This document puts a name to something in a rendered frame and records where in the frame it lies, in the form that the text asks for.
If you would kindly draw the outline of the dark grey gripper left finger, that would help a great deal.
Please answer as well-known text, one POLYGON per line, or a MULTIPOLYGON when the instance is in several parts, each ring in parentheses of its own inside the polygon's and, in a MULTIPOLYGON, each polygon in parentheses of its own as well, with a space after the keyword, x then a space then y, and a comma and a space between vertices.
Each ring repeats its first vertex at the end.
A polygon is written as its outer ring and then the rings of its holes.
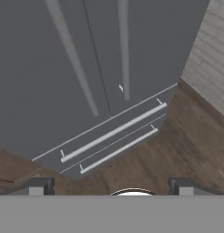
POLYGON ((9 188, 2 195, 53 196, 55 180, 52 177, 32 177, 18 187, 9 188))

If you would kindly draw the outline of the white round object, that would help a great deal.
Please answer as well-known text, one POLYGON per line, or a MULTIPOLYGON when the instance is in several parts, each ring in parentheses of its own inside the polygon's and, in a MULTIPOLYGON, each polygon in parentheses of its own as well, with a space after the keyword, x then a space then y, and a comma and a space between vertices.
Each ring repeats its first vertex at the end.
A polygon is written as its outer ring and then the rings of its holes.
POLYGON ((112 193, 112 196, 155 196, 156 193, 137 187, 123 188, 112 193))

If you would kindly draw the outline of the dark grey fridge door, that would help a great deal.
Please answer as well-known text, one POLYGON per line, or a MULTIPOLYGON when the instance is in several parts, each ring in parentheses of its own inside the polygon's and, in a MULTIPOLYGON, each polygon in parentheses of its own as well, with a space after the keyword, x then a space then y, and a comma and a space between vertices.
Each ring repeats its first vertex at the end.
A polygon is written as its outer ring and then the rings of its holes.
POLYGON ((83 0, 58 0, 97 104, 93 116, 45 0, 0 0, 0 147, 32 159, 109 116, 83 0))
POLYGON ((181 77, 209 0, 128 0, 129 89, 124 98, 117 0, 84 0, 110 112, 125 109, 181 77))

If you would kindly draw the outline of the dark grey fridge drawer front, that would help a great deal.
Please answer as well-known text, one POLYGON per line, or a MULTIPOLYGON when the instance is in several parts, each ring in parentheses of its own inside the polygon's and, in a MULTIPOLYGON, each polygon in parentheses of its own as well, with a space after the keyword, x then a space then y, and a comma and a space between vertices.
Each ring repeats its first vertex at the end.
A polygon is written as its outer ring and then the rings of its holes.
MULTIPOLYGON (((100 146, 103 143, 105 143, 106 141, 108 141, 108 139, 101 142, 100 144, 98 144, 94 147, 91 147, 89 150, 81 153, 80 155, 71 158, 70 160, 68 160, 65 163, 62 163, 60 160, 63 156, 70 154, 71 152, 83 147, 84 145, 92 142, 93 140, 105 135, 109 131, 112 131, 113 129, 126 124, 126 122, 134 119, 135 117, 138 117, 138 116, 146 113, 148 110, 154 108, 155 106, 158 106, 159 102, 157 101, 157 98, 162 103, 166 102, 168 104, 168 106, 159 110, 157 113, 155 113, 149 117, 155 118, 158 114, 163 114, 163 113, 168 114, 169 104, 170 104, 170 102, 175 94, 177 86, 178 86, 177 84, 173 84, 173 85, 157 92, 153 96, 141 101, 140 103, 122 111, 121 113, 119 113, 115 116, 112 116, 110 119, 98 124, 97 126, 92 127, 90 129, 88 129, 87 131, 69 139, 67 142, 63 143, 62 145, 54 147, 54 148, 46 151, 45 153, 43 153, 37 157, 34 157, 33 161, 39 165, 53 169, 53 170, 55 170, 55 172, 60 174, 60 172, 63 169, 74 164, 76 159, 78 159, 78 158, 81 159, 81 158, 85 157, 87 154, 90 154, 90 152, 93 148, 97 148, 98 146, 100 146)), ((140 122, 137 122, 135 125, 133 125, 131 127, 136 127, 139 123, 142 123, 145 119, 141 120, 140 122)), ((118 133, 117 135, 114 135, 114 137, 125 132, 126 130, 123 130, 122 132, 118 133)))
POLYGON ((158 114, 155 118, 149 117, 136 127, 131 127, 125 132, 115 136, 97 148, 93 148, 90 154, 63 169, 60 174, 80 179, 94 172, 107 162, 124 154, 132 147, 146 141, 158 134, 167 114, 158 114))

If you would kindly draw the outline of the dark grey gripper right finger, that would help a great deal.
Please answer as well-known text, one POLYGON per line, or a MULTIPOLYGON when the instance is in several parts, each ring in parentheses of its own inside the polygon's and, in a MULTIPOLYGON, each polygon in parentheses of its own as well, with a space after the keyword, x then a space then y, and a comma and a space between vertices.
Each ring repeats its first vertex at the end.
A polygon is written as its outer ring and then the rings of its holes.
POLYGON ((224 192, 200 185, 191 177, 171 177, 168 180, 168 194, 176 196, 210 196, 222 195, 224 192))

